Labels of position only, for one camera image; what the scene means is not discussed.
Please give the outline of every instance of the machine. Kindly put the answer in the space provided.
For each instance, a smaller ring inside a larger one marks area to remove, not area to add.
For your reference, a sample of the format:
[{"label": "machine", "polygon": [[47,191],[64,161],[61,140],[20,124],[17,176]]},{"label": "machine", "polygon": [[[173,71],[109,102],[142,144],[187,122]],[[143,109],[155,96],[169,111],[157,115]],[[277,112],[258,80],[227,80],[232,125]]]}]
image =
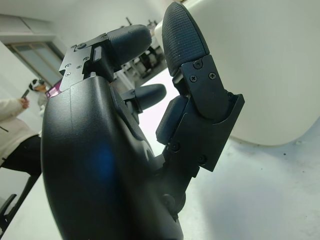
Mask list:
[{"label": "machine", "polygon": [[244,105],[224,89],[213,57],[186,8],[163,19],[164,54],[180,95],[156,131],[154,156],[139,113],[166,94],[150,85],[119,94],[114,72],[151,43],[142,25],[122,27],[72,46],[59,94],[43,117],[45,190],[66,240],[182,240],[178,213],[199,168],[213,171]]}]

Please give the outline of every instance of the person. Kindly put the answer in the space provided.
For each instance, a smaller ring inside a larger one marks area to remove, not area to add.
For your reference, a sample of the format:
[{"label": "person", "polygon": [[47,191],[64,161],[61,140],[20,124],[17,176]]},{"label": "person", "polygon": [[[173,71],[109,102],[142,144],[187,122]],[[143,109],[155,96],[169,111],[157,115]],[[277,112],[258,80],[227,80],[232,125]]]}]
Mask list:
[{"label": "person", "polygon": [[29,89],[38,93],[38,105],[40,110],[43,110],[48,102],[48,98],[46,95],[47,86],[45,85],[45,81],[42,79],[33,79],[29,84]]},{"label": "person", "polygon": [[0,167],[41,174],[41,138],[17,118],[29,107],[26,98],[0,99]]}]

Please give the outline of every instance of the woman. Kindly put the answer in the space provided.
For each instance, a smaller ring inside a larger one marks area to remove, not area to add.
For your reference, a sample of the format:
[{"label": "woman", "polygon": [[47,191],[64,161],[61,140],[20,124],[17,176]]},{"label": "woman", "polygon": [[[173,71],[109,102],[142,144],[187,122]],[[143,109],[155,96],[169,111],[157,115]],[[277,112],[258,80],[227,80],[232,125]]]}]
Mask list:
[{"label": "woman", "polygon": [[0,99],[0,167],[40,176],[41,139],[17,118],[28,107],[28,99]]}]

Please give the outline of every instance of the white floor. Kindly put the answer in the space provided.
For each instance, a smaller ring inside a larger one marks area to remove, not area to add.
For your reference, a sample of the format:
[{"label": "white floor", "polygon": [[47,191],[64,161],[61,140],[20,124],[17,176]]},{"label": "white floor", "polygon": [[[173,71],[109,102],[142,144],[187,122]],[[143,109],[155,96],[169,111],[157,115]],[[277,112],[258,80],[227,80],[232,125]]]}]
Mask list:
[{"label": "white floor", "polygon": [[[177,95],[164,70],[148,84],[164,83],[167,96],[140,116],[154,153],[155,130]],[[185,240],[319,240],[320,120],[298,140],[262,147],[230,138],[213,172],[200,169],[179,214]],[[60,240],[42,177],[3,240]]]}]

